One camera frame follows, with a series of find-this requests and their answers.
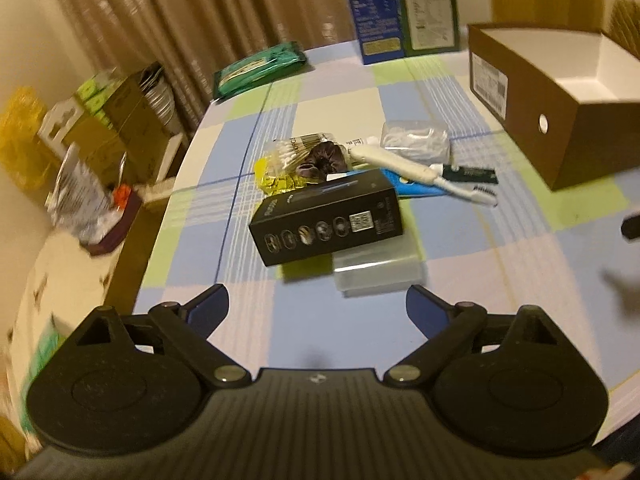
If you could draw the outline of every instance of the clear plastic case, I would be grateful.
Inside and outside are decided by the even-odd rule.
[[[425,272],[411,229],[404,234],[334,253],[335,286],[345,296],[364,296],[423,285]]]
[[[448,164],[450,142],[447,127],[433,121],[387,121],[380,146],[420,164]]]

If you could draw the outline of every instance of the blue package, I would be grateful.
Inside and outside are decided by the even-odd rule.
[[[396,0],[348,0],[365,65],[404,57]]]
[[[396,188],[396,193],[400,198],[409,196],[442,196],[448,194],[446,191],[436,186],[425,186],[420,182],[407,180],[391,170],[380,170]]]

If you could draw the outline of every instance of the blue and green plaid tablecloth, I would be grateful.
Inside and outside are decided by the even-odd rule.
[[[389,368],[423,343],[401,292],[344,298],[331,275],[282,279],[247,225],[262,199],[254,162],[273,139],[379,135],[389,120],[437,120],[457,164],[497,169],[499,205],[452,197],[403,202],[417,228],[426,285],[490,312],[542,306],[612,395],[604,431],[640,411],[640,246],[620,235],[640,203],[640,171],[551,193],[468,83],[468,53],[363,66],[357,46],[308,52],[313,70],[211,105],[189,148],[136,312],[185,301],[215,282],[231,297],[212,343],[260,367]]]

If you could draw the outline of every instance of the metal screw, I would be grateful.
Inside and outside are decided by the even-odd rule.
[[[413,365],[394,366],[389,370],[389,376],[399,383],[415,381],[420,377],[420,368],[416,368]]]
[[[246,370],[237,365],[225,365],[216,368],[216,371],[213,372],[213,376],[223,383],[233,383],[235,381],[239,381],[244,378],[246,375]]]

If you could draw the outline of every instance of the black product box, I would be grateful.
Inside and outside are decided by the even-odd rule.
[[[265,198],[249,224],[269,267],[402,234],[396,190],[380,170]]]

